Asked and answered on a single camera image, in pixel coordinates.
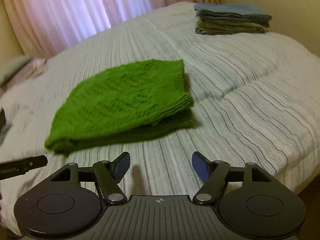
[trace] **striped bedspread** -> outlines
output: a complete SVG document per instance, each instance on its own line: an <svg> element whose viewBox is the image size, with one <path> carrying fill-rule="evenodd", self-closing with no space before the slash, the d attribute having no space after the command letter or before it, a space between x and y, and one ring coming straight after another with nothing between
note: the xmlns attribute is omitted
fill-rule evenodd
<svg viewBox="0 0 320 240"><path fill-rule="evenodd" d="M198 35L192 3L177 3L99 33L48 60L48 71L0 100L11 127L0 161L46 154L48 165L1 181L1 221L19 233L19 196L68 162L91 166L123 151L132 165L120 183L131 194L193 196L201 181L191 166L200 151L232 166L256 162L289 189L319 173L320 59L276 34ZM153 141L83 150L68 158L44 149L51 121L82 80L120 64L183 59L194 98L195 129ZM83 183L94 191L93 183Z"/></svg>

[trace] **green towel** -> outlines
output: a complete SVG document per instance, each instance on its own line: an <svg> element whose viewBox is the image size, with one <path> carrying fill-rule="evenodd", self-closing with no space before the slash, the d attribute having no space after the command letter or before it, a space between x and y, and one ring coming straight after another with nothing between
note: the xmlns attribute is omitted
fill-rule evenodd
<svg viewBox="0 0 320 240"><path fill-rule="evenodd" d="M196 33L198 34L234 34L234 33L266 33L268 30L256 23L214 20L214 19L198 19Z"/></svg>
<svg viewBox="0 0 320 240"><path fill-rule="evenodd" d="M44 143L56 153L150 140L195 124L182 60L147 60L79 83L56 112Z"/></svg>

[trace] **beige wall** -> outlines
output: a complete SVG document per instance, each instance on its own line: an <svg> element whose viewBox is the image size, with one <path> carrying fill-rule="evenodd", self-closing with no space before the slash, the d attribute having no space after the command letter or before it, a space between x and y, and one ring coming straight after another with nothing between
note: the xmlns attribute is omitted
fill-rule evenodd
<svg viewBox="0 0 320 240"><path fill-rule="evenodd" d="M0 0L0 67L7 60L20 54L23 54L22 49L9 23L3 0Z"/></svg>
<svg viewBox="0 0 320 240"><path fill-rule="evenodd" d="M320 56L320 0L220 0L220 2L261 7L273 17L270 31L290 36Z"/></svg>

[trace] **floor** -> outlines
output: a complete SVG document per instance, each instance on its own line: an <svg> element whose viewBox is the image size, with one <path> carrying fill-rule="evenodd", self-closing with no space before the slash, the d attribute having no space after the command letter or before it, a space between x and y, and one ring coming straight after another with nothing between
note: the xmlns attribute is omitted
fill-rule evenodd
<svg viewBox="0 0 320 240"><path fill-rule="evenodd" d="M306 220L300 230L301 240L320 239L320 176L306 187L299 197L304 201L307 209ZM17 237L0 227L1 240L16 240Z"/></svg>

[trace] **blue towel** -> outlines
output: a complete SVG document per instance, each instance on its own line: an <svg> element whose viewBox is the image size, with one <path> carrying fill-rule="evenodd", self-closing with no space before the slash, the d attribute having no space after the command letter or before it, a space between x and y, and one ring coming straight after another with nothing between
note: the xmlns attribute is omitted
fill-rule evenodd
<svg viewBox="0 0 320 240"><path fill-rule="evenodd" d="M212 11L215 13L236 13L241 15L248 14L260 14L267 15L260 8L257 8L252 5L243 5L243 4L212 4L212 3L196 3L194 5L195 11L200 12L201 10Z"/></svg>

